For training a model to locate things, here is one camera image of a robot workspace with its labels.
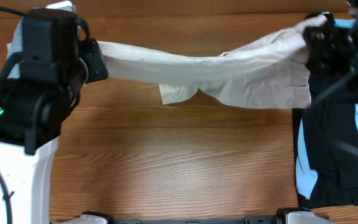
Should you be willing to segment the beige khaki shorts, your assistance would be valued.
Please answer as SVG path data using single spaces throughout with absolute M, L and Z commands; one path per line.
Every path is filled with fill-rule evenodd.
M 327 21 L 320 14 L 217 57 L 187 57 L 100 41 L 109 75 L 158 83 L 164 104 L 190 99 L 198 90 L 229 106 L 292 109 L 310 105 L 303 31 Z

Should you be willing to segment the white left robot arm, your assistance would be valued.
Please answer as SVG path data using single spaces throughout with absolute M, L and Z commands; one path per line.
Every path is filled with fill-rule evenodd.
M 108 77 L 96 40 L 30 41 L 0 72 L 0 223 L 48 223 L 62 123 L 85 83 Z

